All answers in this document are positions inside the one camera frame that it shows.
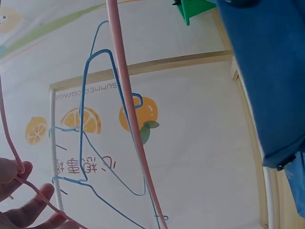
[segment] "orange fruit illustration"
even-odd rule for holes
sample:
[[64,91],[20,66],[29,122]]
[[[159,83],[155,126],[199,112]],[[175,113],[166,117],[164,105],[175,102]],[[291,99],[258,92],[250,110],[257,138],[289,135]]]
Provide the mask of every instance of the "orange fruit illustration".
[[0,8],[0,33],[8,33],[17,28],[22,16],[11,7]]
[[[142,97],[143,98],[143,105],[137,109],[135,109],[137,119],[138,119],[138,125],[139,129],[144,126],[144,123],[148,121],[157,121],[158,118],[158,108],[154,100],[148,98],[148,97]],[[138,97],[133,98],[134,105],[140,104],[140,99]],[[122,127],[129,131],[128,123],[125,117],[124,109],[123,107],[120,108],[120,115],[119,115],[120,123]]]
[[[75,128],[80,125],[79,108],[70,110],[61,119],[61,124]],[[84,108],[84,132],[100,134],[102,129],[101,120],[99,115],[91,108]]]
[[26,129],[25,139],[30,145],[39,143],[47,132],[47,122],[44,117],[33,117]]

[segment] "blue cloth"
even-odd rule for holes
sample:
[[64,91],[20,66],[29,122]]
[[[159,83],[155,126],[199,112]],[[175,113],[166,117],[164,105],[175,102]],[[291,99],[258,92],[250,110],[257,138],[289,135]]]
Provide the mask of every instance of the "blue cloth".
[[305,157],[298,152],[296,160],[285,167],[286,176],[295,200],[296,210],[305,218]]
[[218,1],[253,108],[264,166],[285,167],[305,218],[305,0],[261,0],[238,9]]

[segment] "green leaf illustration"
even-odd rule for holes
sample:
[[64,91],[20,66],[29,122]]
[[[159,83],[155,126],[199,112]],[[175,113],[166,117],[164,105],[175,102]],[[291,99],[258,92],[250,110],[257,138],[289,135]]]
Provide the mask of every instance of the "green leaf illustration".
[[144,125],[148,125],[149,126],[149,128],[151,128],[151,129],[154,129],[154,128],[157,128],[158,126],[160,126],[160,124],[159,123],[157,123],[157,122],[155,122],[155,121],[147,121],[147,122],[145,122],[144,123]]
[[150,134],[151,134],[151,129],[150,129],[149,125],[144,124],[144,126],[140,130],[140,135],[141,135],[141,140],[142,140],[143,145],[147,142]]
[[10,47],[8,47],[3,53],[0,54],[0,59],[4,58],[6,55],[12,53],[13,51],[21,48],[22,46],[26,45],[29,42],[32,42],[33,40],[36,40],[37,38],[40,38],[56,29],[59,29],[60,27],[77,20],[81,16],[90,13],[96,9],[103,8],[106,6],[106,3],[92,6],[89,8],[86,8],[84,10],[80,10],[74,13],[71,13],[69,15],[66,15],[64,17],[58,18],[54,21],[51,21],[45,25],[42,25],[27,35],[19,38],[17,41],[15,41]]

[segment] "green stripe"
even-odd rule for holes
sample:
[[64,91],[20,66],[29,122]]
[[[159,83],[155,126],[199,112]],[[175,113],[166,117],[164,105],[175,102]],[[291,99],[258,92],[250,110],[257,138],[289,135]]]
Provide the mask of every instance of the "green stripe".
[[69,15],[66,15],[64,17],[58,18],[54,21],[51,21],[45,25],[38,27],[37,29],[30,32],[29,34],[27,34],[24,37],[21,37],[20,39],[15,41],[9,48],[6,49],[6,51],[4,53],[0,54],[0,59],[4,58],[5,56],[12,53],[13,51],[21,48],[22,46],[26,45],[27,43],[30,43],[33,40],[36,40],[37,38],[44,36],[56,29],[59,29],[60,27],[66,25],[72,21],[75,21],[76,19],[80,18],[82,15],[89,13],[91,11],[94,11],[98,8],[105,7],[105,6],[106,6],[106,3],[92,6],[92,7],[86,8],[84,10],[77,11],[77,12],[71,13]]

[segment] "finger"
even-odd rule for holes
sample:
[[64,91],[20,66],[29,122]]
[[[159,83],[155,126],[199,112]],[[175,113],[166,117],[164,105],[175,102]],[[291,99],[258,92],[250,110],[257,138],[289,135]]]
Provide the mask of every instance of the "finger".
[[46,222],[32,228],[32,229],[55,229],[63,225],[66,219],[61,215],[55,213]]
[[[23,162],[23,164],[25,167],[25,172],[23,174],[19,174],[18,176],[20,178],[26,180],[32,172],[33,165],[28,161]],[[15,179],[9,183],[0,185],[0,202],[3,201],[4,199],[6,199],[7,197],[9,197],[21,185],[22,185],[22,183],[20,183],[19,181],[15,180]]]
[[76,222],[68,221],[58,229],[79,229],[79,228],[80,227],[78,226],[78,224]]
[[0,184],[11,182],[17,176],[18,170],[17,161],[0,158]]
[[[54,193],[54,187],[51,184],[45,184],[40,189],[46,199],[50,200]],[[31,225],[41,212],[46,208],[47,204],[36,195],[27,204],[19,209],[11,209],[4,214],[19,228],[26,228]]]

